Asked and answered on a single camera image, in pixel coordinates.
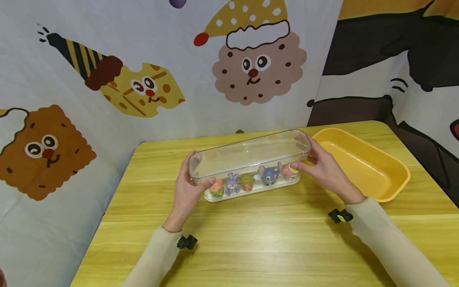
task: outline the sleeve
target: sleeve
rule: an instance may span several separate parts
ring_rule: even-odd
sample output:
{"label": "sleeve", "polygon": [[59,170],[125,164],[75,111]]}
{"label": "sleeve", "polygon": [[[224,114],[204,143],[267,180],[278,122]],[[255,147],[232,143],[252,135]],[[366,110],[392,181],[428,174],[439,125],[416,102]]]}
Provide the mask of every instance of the sleeve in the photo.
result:
{"label": "sleeve", "polygon": [[384,209],[367,197],[346,205],[350,224],[377,256],[398,287],[448,287],[448,283],[422,252],[395,226]]}
{"label": "sleeve", "polygon": [[122,287],[159,286],[179,254],[177,241],[181,237],[181,232],[169,233],[158,227]]}

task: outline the cartoon mouth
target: cartoon mouth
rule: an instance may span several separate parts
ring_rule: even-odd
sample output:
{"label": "cartoon mouth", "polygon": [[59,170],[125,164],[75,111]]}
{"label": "cartoon mouth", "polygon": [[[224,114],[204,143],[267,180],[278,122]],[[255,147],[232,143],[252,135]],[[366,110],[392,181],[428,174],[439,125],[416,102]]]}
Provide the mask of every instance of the cartoon mouth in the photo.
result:
{"label": "cartoon mouth", "polygon": [[157,101],[161,101],[161,103],[163,103],[163,104],[165,104],[165,103],[167,103],[167,102],[168,102],[168,101],[166,100],[166,98],[165,98],[165,97],[161,97],[161,96],[160,96],[160,97],[158,97],[156,100],[154,100],[154,99],[153,99],[153,98],[151,98],[151,97],[150,97],[150,98],[148,98],[148,102],[149,102],[149,103],[151,103],[152,101],[154,101],[154,102],[157,102]]}
{"label": "cartoon mouth", "polygon": [[49,158],[48,161],[46,162],[46,167],[47,167],[47,168],[50,168],[51,165],[52,165],[53,163],[57,163],[57,162],[59,161],[59,159],[61,159],[61,155],[60,155],[60,154],[56,155],[56,158],[55,158],[54,160],[52,160],[52,159]]}
{"label": "cartoon mouth", "polygon": [[260,80],[261,80],[261,78],[258,78],[256,81],[252,81],[252,78],[249,78],[249,80],[247,81],[247,85],[249,85],[249,84],[256,84],[256,83],[258,83]]}

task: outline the yellow plastic tray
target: yellow plastic tray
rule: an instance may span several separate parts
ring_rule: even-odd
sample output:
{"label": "yellow plastic tray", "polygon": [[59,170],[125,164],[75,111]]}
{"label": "yellow plastic tray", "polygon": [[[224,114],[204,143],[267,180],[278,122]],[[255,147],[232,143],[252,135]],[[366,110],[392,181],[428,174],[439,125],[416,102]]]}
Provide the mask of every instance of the yellow plastic tray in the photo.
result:
{"label": "yellow plastic tray", "polygon": [[401,161],[341,129],[326,128],[313,138],[335,157],[364,195],[378,202],[394,199],[410,179]]}

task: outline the wooden table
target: wooden table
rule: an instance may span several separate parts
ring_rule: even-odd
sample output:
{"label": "wooden table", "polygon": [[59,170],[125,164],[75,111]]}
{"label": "wooden table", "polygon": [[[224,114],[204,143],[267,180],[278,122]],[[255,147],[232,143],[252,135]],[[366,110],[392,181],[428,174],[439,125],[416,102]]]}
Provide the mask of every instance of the wooden table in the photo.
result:
{"label": "wooden table", "polygon": [[[336,124],[399,158],[411,180],[382,206],[395,224],[459,286],[459,212],[403,143],[376,121]],[[315,134],[322,127],[302,130]],[[174,199],[180,163],[203,150],[272,132],[141,144],[108,207],[72,287],[120,286]],[[294,186],[219,203],[202,199],[184,233],[199,242],[182,251],[163,286],[394,286],[373,253],[327,213],[338,198],[308,176]]]}

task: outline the hand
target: hand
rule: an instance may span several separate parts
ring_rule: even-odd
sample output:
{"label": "hand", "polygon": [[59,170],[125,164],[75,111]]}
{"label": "hand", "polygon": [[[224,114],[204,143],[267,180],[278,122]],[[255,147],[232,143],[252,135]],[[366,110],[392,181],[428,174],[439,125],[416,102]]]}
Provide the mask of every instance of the hand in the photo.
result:
{"label": "hand", "polygon": [[174,207],[169,217],[164,222],[163,228],[169,232],[179,232],[191,215],[199,198],[208,188],[215,183],[215,178],[208,178],[198,186],[188,174],[188,161],[196,151],[188,154],[180,167],[179,175],[175,181]]}
{"label": "hand", "polygon": [[332,154],[320,146],[315,139],[308,137],[311,141],[308,161],[314,165],[292,163],[291,167],[310,175],[323,187],[336,193],[345,204],[356,204],[364,201],[365,196],[349,180]]}

